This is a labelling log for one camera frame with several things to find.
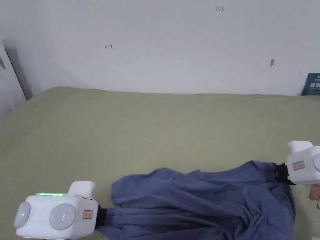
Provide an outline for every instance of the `red label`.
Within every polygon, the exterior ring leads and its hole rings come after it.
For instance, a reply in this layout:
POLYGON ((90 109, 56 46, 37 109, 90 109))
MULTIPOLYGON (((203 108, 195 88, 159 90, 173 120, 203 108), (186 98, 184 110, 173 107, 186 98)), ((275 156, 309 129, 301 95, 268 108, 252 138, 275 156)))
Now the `red label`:
POLYGON ((82 215, 83 219, 92 219, 92 216, 93 216, 93 211, 90 211, 90 210, 83 211, 83 215, 82 215))
POLYGON ((300 161, 300 162, 294 163, 294 164, 292 164, 292 167, 293 167, 294 171, 302 169, 302 168, 304 168, 304 161, 300 161))

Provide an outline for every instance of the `bed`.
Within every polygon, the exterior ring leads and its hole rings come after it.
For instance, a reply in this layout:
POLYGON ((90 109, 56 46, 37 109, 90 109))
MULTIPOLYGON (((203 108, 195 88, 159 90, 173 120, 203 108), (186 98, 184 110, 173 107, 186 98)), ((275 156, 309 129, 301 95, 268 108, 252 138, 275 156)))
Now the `bed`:
MULTIPOLYGON (((317 96, 49 89, 0 121, 2 239, 18 239, 13 220, 27 196, 67 192, 75 180, 94 181, 94 198, 111 207, 111 184, 125 175, 280 164, 291 140, 320 145, 319 106, 317 96)), ((303 186, 292 191, 297 238, 320 236, 316 203, 303 186)))

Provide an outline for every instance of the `blue shirt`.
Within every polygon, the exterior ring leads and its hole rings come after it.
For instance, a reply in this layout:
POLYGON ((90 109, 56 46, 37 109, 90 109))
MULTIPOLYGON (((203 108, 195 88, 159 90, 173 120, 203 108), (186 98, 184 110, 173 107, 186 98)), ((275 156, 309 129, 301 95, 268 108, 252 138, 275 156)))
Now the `blue shirt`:
POLYGON ((275 171, 275 163, 250 161, 224 172, 126 176, 112 186, 119 208, 98 230, 110 240, 291 240, 293 197, 275 171))

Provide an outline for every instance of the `circular white panel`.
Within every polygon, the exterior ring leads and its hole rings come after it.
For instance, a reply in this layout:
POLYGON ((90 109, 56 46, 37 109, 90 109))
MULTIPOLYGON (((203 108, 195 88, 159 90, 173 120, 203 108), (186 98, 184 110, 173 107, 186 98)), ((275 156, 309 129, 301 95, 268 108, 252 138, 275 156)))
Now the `circular white panel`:
POLYGON ((313 165, 318 171, 320 171, 320 154, 317 154, 313 157, 313 165))
POLYGON ((15 228, 21 228, 27 223, 30 214, 30 208, 30 203, 24 202, 20 204, 16 218, 14 219, 15 228))
POLYGON ((56 206, 49 215, 49 223, 56 230, 64 230, 70 227, 75 220, 76 210, 68 203, 56 206))

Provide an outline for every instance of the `human hand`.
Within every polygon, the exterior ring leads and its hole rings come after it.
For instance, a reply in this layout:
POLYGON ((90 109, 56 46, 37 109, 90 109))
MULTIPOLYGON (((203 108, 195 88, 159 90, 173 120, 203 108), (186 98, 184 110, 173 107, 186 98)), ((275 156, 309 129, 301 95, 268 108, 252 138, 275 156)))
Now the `human hand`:
POLYGON ((312 185, 310 187, 309 199, 313 201, 320 201, 320 185, 312 185))

